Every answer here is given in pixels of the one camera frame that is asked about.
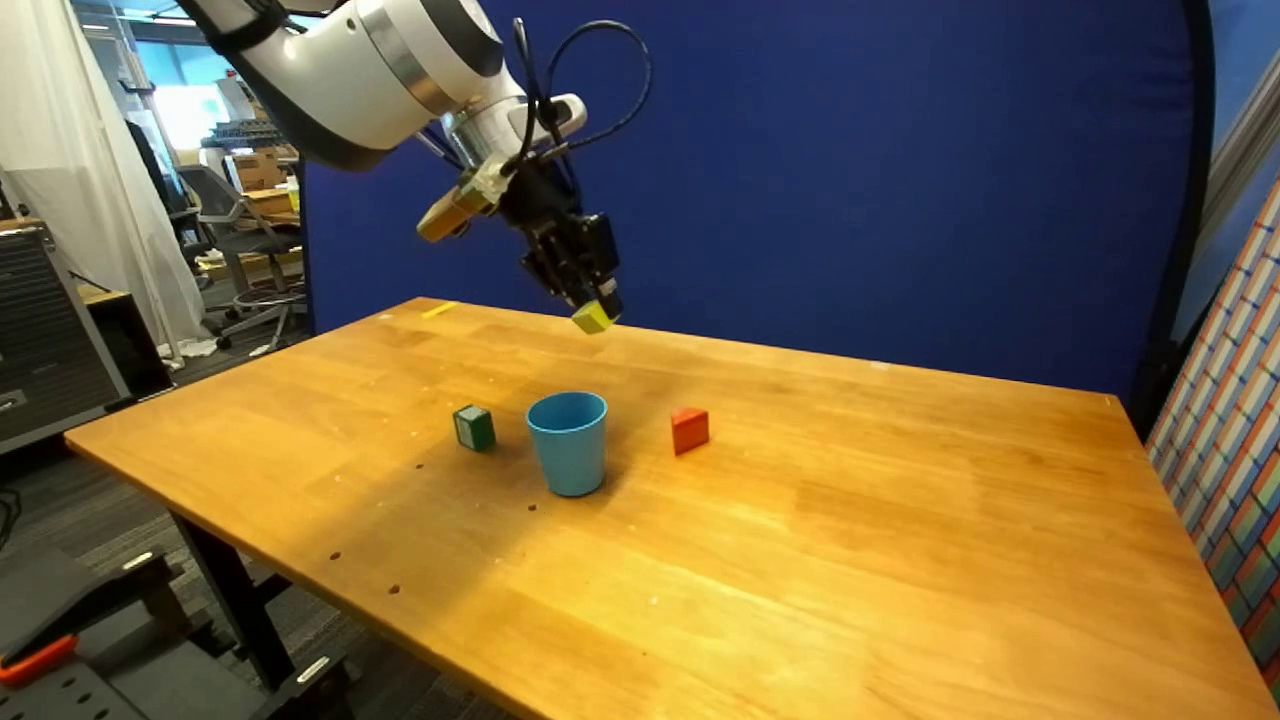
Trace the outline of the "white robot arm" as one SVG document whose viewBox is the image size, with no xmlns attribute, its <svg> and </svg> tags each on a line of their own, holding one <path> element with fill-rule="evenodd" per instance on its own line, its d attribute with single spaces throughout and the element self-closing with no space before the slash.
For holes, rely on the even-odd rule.
<svg viewBox="0 0 1280 720">
<path fill-rule="evenodd" d="M 372 169 L 446 127 L 455 183 L 420 216 L 423 241 L 452 241 L 482 216 L 528 241 L 528 274 L 567 307 L 618 307 L 618 243 L 555 162 L 590 122 L 575 93 L 515 80 L 482 0 L 344 0 L 296 28 L 284 0 L 178 0 L 239 71 L 271 123 L 309 155 Z"/>
</svg>

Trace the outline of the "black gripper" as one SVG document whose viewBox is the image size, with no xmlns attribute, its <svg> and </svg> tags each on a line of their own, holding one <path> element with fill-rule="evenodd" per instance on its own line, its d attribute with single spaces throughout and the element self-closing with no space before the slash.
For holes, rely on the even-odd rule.
<svg viewBox="0 0 1280 720">
<path fill-rule="evenodd" d="M 528 241 L 528 274 L 559 302 L 618 296 L 618 241 L 605 212 L 590 212 L 572 181 L 537 162 L 511 172 L 502 216 Z"/>
</svg>

